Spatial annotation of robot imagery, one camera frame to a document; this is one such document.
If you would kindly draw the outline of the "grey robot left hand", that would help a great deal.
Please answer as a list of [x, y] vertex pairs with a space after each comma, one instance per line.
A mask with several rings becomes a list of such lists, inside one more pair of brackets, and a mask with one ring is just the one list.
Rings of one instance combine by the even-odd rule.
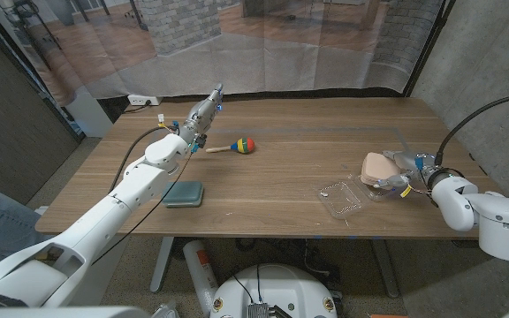
[[222, 83], [218, 83], [206, 99], [197, 102], [191, 108], [184, 124], [180, 126], [179, 137], [189, 146], [195, 143], [197, 137], [207, 132], [217, 112], [221, 110], [223, 86]]

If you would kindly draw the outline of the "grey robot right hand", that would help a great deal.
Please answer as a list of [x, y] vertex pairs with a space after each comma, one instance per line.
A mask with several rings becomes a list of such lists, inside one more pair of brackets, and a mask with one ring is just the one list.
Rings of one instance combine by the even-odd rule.
[[374, 188], [395, 191], [401, 198], [410, 193], [431, 195], [428, 175], [436, 171], [435, 156], [411, 150], [385, 150], [382, 155], [394, 163], [398, 171], [387, 178], [378, 178], [372, 184]]

